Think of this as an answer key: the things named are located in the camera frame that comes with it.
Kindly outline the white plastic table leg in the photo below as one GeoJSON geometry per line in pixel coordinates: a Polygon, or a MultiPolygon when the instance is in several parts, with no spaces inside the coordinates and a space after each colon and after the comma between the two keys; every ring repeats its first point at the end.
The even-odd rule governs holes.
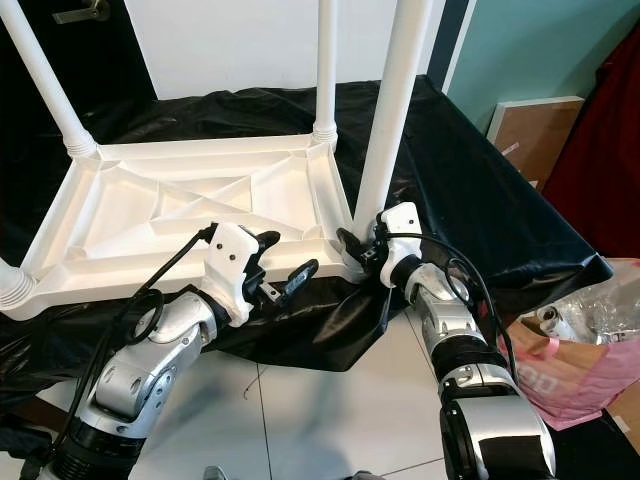
{"type": "Polygon", "coordinates": [[[312,138],[316,145],[337,146],[337,0],[317,4],[317,86],[312,138]]]}
{"type": "Polygon", "coordinates": [[[353,216],[355,234],[364,242],[371,238],[372,224],[387,201],[433,4],[434,0],[397,0],[353,216]]]}
{"type": "Polygon", "coordinates": [[[18,0],[0,0],[0,18],[6,32],[12,37],[15,50],[26,65],[36,90],[58,125],[68,154],[73,159],[96,154],[99,151],[99,143],[93,140],[92,134],[83,127],[44,50],[38,45],[35,32],[29,26],[18,0]]]}
{"type": "Polygon", "coordinates": [[[13,310],[23,305],[35,292],[37,282],[27,271],[0,259],[0,308],[13,310]]]}

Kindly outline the white plastic children table top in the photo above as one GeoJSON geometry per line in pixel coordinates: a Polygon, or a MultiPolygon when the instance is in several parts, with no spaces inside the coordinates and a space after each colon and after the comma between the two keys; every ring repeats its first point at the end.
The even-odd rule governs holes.
{"type": "Polygon", "coordinates": [[[132,296],[212,223],[282,238],[261,257],[270,283],[319,261],[356,283],[337,229],[352,223],[334,147],[310,134],[102,145],[74,160],[18,268],[36,279],[23,321],[45,308],[132,296]]]}

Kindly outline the black plastic table cover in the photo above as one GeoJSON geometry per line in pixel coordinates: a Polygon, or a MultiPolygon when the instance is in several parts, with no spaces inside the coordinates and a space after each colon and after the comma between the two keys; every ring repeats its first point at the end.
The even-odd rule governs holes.
{"type": "MultiPolygon", "coordinates": [[[[314,122],[315,92],[251,88],[166,101],[105,102],[83,114],[110,143],[298,134],[314,122]]],[[[36,95],[3,87],[0,251],[22,259],[70,165],[36,95]]],[[[390,196],[412,201],[431,233],[484,275],[500,314],[516,315],[611,276],[602,256],[486,140],[462,111],[419,77],[390,196]]],[[[1,406],[23,403],[83,374],[118,300],[52,307],[27,323],[1,323],[1,406]]],[[[307,284],[297,302],[264,325],[220,334],[212,349],[256,364],[351,369],[404,307],[387,293],[339,280],[307,284]]]]}

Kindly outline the brown cardboard panel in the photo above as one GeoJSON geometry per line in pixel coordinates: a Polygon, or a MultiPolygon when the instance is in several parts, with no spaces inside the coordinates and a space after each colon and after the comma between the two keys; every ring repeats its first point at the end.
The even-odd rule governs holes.
{"type": "Polygon", "coordinates": [[[579,96],[499,102],[486,137],[543,191],[584,104],[579,96]]]}

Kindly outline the clear plastic packaging bundle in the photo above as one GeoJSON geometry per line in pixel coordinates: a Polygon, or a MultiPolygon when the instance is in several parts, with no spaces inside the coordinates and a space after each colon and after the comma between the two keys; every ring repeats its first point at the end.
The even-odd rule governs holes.
{"type": "Polygon", "coordinates": [[[548,337],[576,343],[607,344],[640,340],[640,276],[591,285],[534,314],[548,337]]]}

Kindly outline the pink shopping bag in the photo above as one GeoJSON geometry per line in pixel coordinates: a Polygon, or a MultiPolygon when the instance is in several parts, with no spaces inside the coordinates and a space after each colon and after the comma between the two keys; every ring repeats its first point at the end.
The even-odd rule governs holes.
{"type": "Polygon", "coordinates": [[[513,376],[541,420],[564,430],[598,419],[623,390],[640,381],[640,339],[595,346],[547,337],[513,320],[513,376]]]}

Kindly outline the dark red curtain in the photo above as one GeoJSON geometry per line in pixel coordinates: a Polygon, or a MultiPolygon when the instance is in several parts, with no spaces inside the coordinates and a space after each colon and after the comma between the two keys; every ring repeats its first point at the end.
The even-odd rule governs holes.
{"type": "Polygon", "coordinates": [[[596,79],[544,196],[596,251],[640,259],[640,31],[596,79]]]}

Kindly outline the brown cardboard box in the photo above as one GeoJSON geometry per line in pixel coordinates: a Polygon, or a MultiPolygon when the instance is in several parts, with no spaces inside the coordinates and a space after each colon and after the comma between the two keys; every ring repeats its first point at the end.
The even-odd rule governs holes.
{"type": "Polygon", "coordinates": [[[640,381],[622,390],[605,411],[640,454],[640,381]]]}

